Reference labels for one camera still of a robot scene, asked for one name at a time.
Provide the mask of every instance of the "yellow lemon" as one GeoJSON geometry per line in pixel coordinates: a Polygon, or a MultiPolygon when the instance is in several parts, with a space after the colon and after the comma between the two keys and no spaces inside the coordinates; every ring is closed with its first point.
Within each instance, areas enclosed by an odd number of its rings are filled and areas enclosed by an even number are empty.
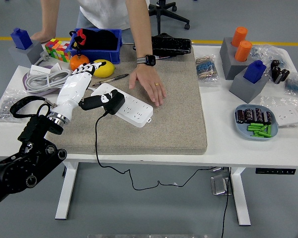
{"type": "Polygon", "coordinates": [[[112,62],[105,59],[97,59],[94,63],[98,62],[106,62],[105,65],[100,66],[97,70],[95,70],[94,76],[99,78],[106,78],[113,74],[115,71],[115,66],[112,62]]]}

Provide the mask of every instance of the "finger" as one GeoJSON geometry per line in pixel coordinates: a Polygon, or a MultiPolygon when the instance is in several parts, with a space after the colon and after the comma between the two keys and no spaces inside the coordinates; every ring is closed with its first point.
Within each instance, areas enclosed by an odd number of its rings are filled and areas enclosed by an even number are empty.
{"type": "Polygon", "coordinates": [[[158,90],[157,90],[157,85],[156,83],[151,83],[151,88],[152,88],[152,91],[153,91],[153,95],[154,95],[154,98],[155,98],[155,105],[157,107],[160,106],[160,103],[159,103],[159,95],[158,95],[158,90]]]}
{"type": "Polygon", "coordinates": [[[161,93],[162,93],[163,97],[165,98],[167,96],[167,91],[166,91],[163,83],[160,83],[160,88],[161,88],[161,93]]]}
{"type": "Polygon", "coordinates": [[[157,88],[157,92],[158,92],[159,104],[162,105],[163,104],[163,96],[162,96],[161,86],[156,85],[156,88],[157,88]]]}
{"type": "Polygon", "coordinates": [[[129,77],[129,89],[134,89],[136,86],[136,74],[131,73],[129,77]]]}
{"type": "Polygon", "coordinates": [[[147,94],[150,97],[151,101],[154,102],[155,104],[157,104],[157,103],[159,104],[158,98],[156,100],[155,94],[153,92],[153,90],[156,90],[155,85],[153,84],[153,86],[152,86],[150,84],[144,84],[142,86],[145,89],[145,91],[147,92],[147,94]]]}

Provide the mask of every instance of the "hand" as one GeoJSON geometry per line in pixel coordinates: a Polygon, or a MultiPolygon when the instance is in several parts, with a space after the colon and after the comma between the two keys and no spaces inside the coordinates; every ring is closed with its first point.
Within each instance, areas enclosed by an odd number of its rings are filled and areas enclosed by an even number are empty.
{"type": "Polygon", "coordinates": [[[158,107],[163,104],[163,98],[167,96],[164,85],[155,67],[140,63],[130,74],[129,88],[134,89],[136,80],[144,87],[151,101],[158,107]]]}
{"type": "Polygon", "coordinates": [[[43,44],[43,43],[47,43],[52,38],[55,38],[55,34],[39,31],[37,33],[34,33],[30,38],[31,40],[39,41],[41,44],[43,44]]]}

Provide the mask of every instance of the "rubik's cube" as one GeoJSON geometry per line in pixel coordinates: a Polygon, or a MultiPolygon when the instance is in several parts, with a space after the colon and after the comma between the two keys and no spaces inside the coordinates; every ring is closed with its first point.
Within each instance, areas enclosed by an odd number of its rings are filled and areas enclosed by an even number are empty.
{"type": "Polygon", "coordinates": [[[45,44],[47,53],[53,58],[64,62],[70,62],[71,53],[68,50],[69,43],[62,44],[62,41],[52,39],[45,44]]]}

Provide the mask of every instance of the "orange cylinder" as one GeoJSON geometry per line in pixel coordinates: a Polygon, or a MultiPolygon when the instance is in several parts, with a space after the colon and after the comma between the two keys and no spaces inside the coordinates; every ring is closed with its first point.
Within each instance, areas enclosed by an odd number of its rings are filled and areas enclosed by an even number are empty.
{"type": "Polygon", "coordinates": [[[250,43],[249,41],[241,41],[237,48],[235,59],[239,62],[245,62],[250,53],[250,50],[252,49],[252,46],[252,43],[250,43]]]}
{"type": "Polygon", "coordinates": [[[247,28],[243,26],[237,27],[235,30],[235,34],[233,36],[233,40],[231,42],[232,46],[238,47],[241,41],[244,41],[247,35],[247,28]]]}

